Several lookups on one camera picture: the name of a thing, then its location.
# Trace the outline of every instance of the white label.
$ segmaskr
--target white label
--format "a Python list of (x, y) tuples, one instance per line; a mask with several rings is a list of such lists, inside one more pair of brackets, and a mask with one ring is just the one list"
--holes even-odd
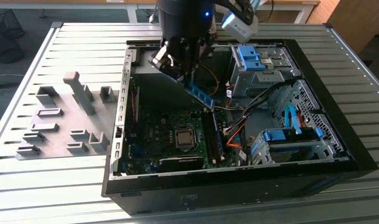
[(262, 59), (262, 63), (263, 64), (273, 64), (273, 60), (271, 59)]
[(227, 97), (233, 98), (233, 91), (231, 90), (227, 90)]
[(243, 33), (243, 35), (246, 35), (246, 30), (245, 29), (242, 29), (241, 28), (241, 26), (235, 23), (235, 25), (234, 25), (234, 27), (238, 29), (238, 31), (241, 32), (241, 33)]
[(247, 155), (246, 155), (246, 153), (242, 150), (239, 152), (239, 156), (246, 161)]

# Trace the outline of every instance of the cpu socket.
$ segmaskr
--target cpu socket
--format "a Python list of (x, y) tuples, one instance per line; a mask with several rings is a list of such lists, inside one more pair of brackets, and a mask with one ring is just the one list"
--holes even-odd
[(195, 148), (194, 128), (177, 128), (177, 148), (187, 153)]

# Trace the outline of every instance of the slotted metal tabletop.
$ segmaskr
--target slotted metal tabletop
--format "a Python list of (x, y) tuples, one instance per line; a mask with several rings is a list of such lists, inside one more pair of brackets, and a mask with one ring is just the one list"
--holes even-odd
[[(99, 90), (118, 89), (127, 40), (159, 40), (149, 24), (65, 23), (51, 28), (0, 121), (0, 222), (6, 223), (379, 223), (379, 170), (321, 194), (247, 206), (130, 217), (102, 194), (106, 156), (18, 161), (15, 150), (38, 108), (39, 86), (66, 71)], [(227, 39), (219, 31), (219, 38)], [(297, 39), (379, 164), (379, 82), (323, 25), (261, 24), (255, 38)]]

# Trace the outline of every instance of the table leg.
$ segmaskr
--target table leg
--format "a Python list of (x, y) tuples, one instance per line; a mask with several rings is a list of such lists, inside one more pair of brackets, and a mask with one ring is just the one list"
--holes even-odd
[(41, 9), (39, 18), (46, 18), (46, 9)]
[(138, 6), (135, 4), (127, 4), (126, 9), (129, 14), (129, 21), (131, 23), (138, 23)]
[(295, 23), (306, 23), (310, 17), (310, 14), (314, 9), (314, 5), (303, 5), (303, 10), (299, 12), (297, 16)]

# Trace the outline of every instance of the ram slot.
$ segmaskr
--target ram slot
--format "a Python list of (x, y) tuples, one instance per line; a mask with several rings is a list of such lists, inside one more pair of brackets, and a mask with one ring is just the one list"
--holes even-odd
[(215, 126), (215, 116), (211, 112), (202, 113), (203, 134), (207, 147), (207, 158), (211, 164), (222, 161), (222, 138)]

